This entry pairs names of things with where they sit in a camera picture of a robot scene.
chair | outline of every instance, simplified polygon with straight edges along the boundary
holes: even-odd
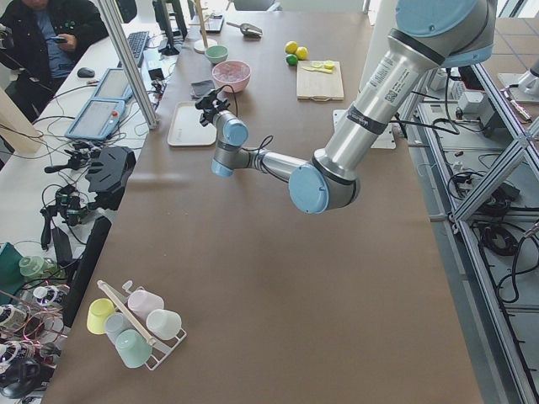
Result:
[[[227,9],[234,3],[237,11],[280,11],[280,3],[275,0],[228,0]]]

black cloth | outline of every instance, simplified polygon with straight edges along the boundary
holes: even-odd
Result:
[[[67,52],[74,62],[91,44],[108,35],[99,10],[89,0],[49,0],[47,10],[57,35],[77,37],[77,49]],[[17,79],[16,98],[25,99],[26,103],[31,100],[40,113],[60,86],[57,79],[51,78],[47,44],[34,11],[21,0],[13,0],[0,17],[0,23],[11,28],[14,42],[13,49],[0,51],[0,62],[12,70],[24,68]],[[35,116],[27,115],[27,118],[33,120]]]

smartphone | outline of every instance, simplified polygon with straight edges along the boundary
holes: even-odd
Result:
[[[51,36],[51,40],[57,44],[65,44],[67,42],[63,36]]]

white cup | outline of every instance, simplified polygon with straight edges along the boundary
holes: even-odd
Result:
[[[146,321],[152,311],[163,309],[165,302],[161,296],[154,295],[147,290],[135,290],[129,295],[127,306],[143,321]]]
[[[157,338],[167,341],[176,337],[182,329],[182,317],[174,311],[156,309],[147,317],[146,327]]]
[[[112,313],[104,322],[104,331],[112,343],[125,330],[133,329],[133,325],[122,313]]]

person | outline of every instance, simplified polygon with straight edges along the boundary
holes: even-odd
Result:
[[[54,97],[86,49],[108,33],[89,0],[13,0],[0,17],[13,31],[13,48],[0,62],[19,71],[6,93],[30,121]],[[56,43],[52,37],[64,38]]]

